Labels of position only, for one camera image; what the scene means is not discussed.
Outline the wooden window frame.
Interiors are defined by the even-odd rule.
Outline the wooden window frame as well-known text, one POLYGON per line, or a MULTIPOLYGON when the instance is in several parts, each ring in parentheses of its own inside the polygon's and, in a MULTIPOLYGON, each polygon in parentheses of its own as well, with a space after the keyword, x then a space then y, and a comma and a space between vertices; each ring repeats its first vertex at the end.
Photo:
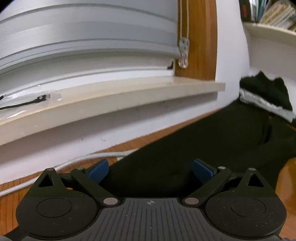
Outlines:
POLYGON ((175 75, 214 80, 217 64, 216 1, 178 1, 178 38, 190 41, 189 65, 175 66, 175 75))

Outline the grey white garment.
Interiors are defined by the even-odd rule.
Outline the grey white garment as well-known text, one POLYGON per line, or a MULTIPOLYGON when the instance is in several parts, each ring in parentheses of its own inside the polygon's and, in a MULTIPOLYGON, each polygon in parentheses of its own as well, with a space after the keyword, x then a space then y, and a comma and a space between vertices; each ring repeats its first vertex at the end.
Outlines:
POLYGON ((293 111, 284 109, 281 106, 276 106, 268 102, 267 100, 263 99, 261 96, 253 94, 252 92, 247 91, 243 88, 240 88, 239 90, 239 98, 245 104, 252 104, 270 113, 274 113, 284 118, 289 123, 293 123, 293 121, 295 121, 295 113, 293 111))

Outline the white wall shelf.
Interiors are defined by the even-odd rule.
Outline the white wall shelf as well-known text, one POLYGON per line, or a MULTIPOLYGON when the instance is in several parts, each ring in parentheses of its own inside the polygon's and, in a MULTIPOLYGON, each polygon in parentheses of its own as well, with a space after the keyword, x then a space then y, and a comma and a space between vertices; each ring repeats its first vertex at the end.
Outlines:
POLYGON ((250 36, 295 47, 295 32, 264 24, 243 23, 250 36))

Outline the row of books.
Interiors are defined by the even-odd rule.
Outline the row of books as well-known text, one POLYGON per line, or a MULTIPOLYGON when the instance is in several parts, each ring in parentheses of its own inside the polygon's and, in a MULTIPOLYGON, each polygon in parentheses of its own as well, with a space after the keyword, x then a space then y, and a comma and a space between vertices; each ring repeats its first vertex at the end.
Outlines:
POLYGON ((243 22, 269 25, 295 32, 295 1, 240 0, 243 22))

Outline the black garment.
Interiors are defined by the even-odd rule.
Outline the black garment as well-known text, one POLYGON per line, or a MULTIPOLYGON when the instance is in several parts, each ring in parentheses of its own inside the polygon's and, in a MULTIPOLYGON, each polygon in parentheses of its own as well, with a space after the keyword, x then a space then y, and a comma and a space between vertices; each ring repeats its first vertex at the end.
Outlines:
POLYGON ((200 159, 242 173, 255 168, 272 188, 295 157, 295 129, 282 118, 236 100, 113 164, 100 186, 118 198, 184 197, 201 186, 200 159))

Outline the beige window sill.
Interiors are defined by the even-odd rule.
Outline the beige window sill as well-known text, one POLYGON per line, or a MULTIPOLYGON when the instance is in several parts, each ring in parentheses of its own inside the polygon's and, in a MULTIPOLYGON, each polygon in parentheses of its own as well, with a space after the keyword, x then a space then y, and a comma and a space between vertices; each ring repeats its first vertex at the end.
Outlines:
POLYGON ((33 104, 1 120, 1 145, 75 121, 167 100, 225 90, 223 82, 147 77, 67 88, 58 99, 33 104))

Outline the grey window blind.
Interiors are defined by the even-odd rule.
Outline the grey window blind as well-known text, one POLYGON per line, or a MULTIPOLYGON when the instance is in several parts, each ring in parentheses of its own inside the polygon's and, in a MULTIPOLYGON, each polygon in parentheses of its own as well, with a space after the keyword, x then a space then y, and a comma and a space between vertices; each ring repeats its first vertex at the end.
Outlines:
POLYGON ((1 72, 53 56, 177 57, 176 1, 12 1, 1 12, 1 72))

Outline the black clothes pile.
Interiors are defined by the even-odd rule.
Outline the black clothes pile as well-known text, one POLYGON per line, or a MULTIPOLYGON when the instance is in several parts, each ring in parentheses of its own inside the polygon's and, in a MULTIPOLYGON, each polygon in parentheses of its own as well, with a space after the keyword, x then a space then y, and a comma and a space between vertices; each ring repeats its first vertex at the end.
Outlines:
POLYGON ((287 87, 280 77, 271 80, 260 71, 257 75, 242 78, 239 86, 271 104, 292 111, 287 87))

